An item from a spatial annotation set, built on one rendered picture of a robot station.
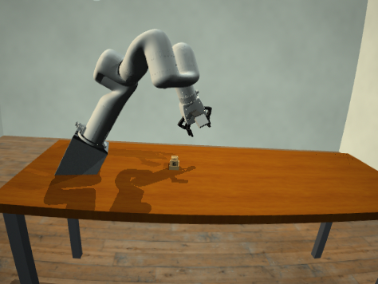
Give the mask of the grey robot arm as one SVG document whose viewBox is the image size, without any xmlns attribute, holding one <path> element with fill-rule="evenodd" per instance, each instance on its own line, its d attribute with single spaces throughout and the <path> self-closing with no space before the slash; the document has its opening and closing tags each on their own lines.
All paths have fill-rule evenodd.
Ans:
<svg viewBox="0 0 378 284">
<path fill-rule="evenodd" d="M 162 30 L 148 30 L 133 40 L 125 56 L 113 49 L 101 54 L 93 78 L 112 92 L 102 96 L 87 124 L 75 123 L 84 142 L 106 148 L 112 126 L 148 69 L 156 88 L 175 88 L 181 104 L 196 100 L 199 91 L 193 84 L 199 79 L 199 68 L 193 49 L 183 42 L 172 48 Z"/>
</svg>

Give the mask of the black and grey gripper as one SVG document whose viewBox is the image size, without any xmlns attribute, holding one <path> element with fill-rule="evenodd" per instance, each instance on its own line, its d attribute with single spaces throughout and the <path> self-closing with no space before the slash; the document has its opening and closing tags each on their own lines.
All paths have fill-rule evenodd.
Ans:
<svg viewBox="0 0 378 284">
<path fill-rule="evenodd" d="M 194 117 L 191 115 L 191 112 L 194 110 L 198 110 L 200 113 L 204 112 L 206 118 L 209 121 L 209 124 L 207 124 L 207 126 L 209 128 L 211 127 L 211 122 L 209 119 L 210 119 L 212 107 L 203 106 L 203 103 L 199 97 L 197 97 L 195 101 L 192 101 L 191 103 L 188 103 L 188 104 L 179 103 L 179 109 L 180 109 L 182 118 L 179 121 L 178 126 L 180 126 L 182 129 L 186 129 L 189 136 L 193 137 L 190 127 L 191 127 L 191 124 L 195 123 Z M 206 112 L 205 109 L 208 110 L 208 112 Z M 183 122 L 186 122 L 185 126 L 182 125 Z"/>
</svg>

